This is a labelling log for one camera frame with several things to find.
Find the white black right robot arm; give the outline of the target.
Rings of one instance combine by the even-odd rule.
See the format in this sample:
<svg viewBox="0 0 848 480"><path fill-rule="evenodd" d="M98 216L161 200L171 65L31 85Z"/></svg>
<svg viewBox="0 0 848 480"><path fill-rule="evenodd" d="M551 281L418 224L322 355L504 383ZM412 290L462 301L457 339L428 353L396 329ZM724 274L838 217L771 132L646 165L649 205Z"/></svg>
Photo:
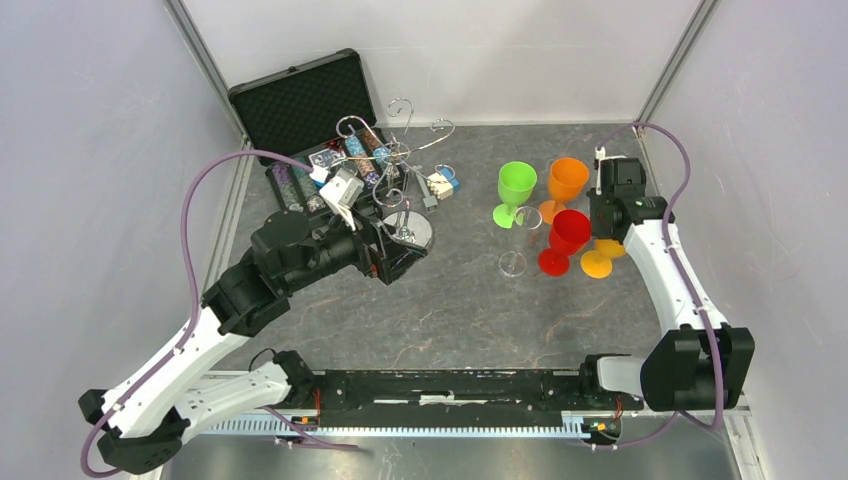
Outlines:
<svg viewBox="0 0 848 480"><path fill-rule="evenodd" d="M633 260L661 327L650 354L595 354L581 364L580 400L602 408L617 393L641 398L659 412L733 409L755 351L745 327L733 327L699 282L680 241L668 201L646 192L637 158L596 155L591 233L615 240Z"/></svg>

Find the orange plastic wine glass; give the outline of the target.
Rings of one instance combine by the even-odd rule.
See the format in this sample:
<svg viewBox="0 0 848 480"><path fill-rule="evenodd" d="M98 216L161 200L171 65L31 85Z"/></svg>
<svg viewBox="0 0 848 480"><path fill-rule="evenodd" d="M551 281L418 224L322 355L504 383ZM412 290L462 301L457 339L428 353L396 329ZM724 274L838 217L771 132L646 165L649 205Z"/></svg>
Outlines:
<svg viewBox="0 0 848 480"><path fill-rule="evenodd" d="M550 199L539 206L543 222L551 224L558 213L566 210L567 203L581 194L589 177L587 165L579 159L563 157L555 160L548 175Z"/></svg>

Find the red plastic wine glass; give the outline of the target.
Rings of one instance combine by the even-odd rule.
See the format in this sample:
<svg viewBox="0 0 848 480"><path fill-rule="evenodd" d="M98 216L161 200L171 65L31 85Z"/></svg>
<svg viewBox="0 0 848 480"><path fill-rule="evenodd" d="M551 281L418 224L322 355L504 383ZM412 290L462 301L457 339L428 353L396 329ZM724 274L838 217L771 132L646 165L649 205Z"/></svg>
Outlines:
<svg viewBox="0 0 848 480"><path fill-rule="evenodd" d="M552 277L564 275L570 268L570 257L581 250L591 238L591 222L582 212L563 210L555 215L544 249L537 264Z"/></svg>

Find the yellow plastic wine glass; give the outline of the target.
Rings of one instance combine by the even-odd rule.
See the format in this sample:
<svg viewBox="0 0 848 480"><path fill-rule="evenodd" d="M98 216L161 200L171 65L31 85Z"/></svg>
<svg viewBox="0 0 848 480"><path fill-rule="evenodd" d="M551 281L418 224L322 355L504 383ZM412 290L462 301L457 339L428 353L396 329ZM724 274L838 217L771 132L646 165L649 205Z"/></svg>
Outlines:
<svg viewBox="0 0 848 480"><path fill-rule="evenodd" d="M614 239L596 239L594 248L580 258L582 271L593 279L607 278L613 271L615 259L626 255L625 247Z"/></svg>

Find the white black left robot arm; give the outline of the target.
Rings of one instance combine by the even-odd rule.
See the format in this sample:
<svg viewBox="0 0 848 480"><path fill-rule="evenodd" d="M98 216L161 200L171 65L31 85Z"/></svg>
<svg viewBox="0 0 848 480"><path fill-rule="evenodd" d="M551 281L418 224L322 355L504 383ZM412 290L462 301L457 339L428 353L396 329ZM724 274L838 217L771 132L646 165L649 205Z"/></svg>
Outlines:
<svg viewBox="0 0 848 480"><path fill-rule="evenodd" d="M293 294L353 267L390 284L424 258L432 226L417 213L386 218L355 215L313 224L301 212L271 215L251 247L203 292L191 316L143 367L109 390L79 399L109 474L140 475L167 463L206 428L240 413L286 403L302 407L316 380L294 351L276 353L259 368L211 387L201 377L256 337L290 308Z"/></svg>

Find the green plastic wine glass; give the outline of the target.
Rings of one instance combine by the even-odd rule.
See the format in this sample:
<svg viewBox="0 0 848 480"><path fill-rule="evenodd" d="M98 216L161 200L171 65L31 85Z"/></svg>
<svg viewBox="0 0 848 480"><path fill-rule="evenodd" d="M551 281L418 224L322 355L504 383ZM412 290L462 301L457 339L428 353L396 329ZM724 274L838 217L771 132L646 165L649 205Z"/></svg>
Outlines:
<svg viewBox="0 0 848 480"><path fill-rule="evenodd" d="M526 162L511 161L500 168L497 183L500 204L492 212L497 226L512 227L517 209L529 199L537 179L535 169Z"/></svg>

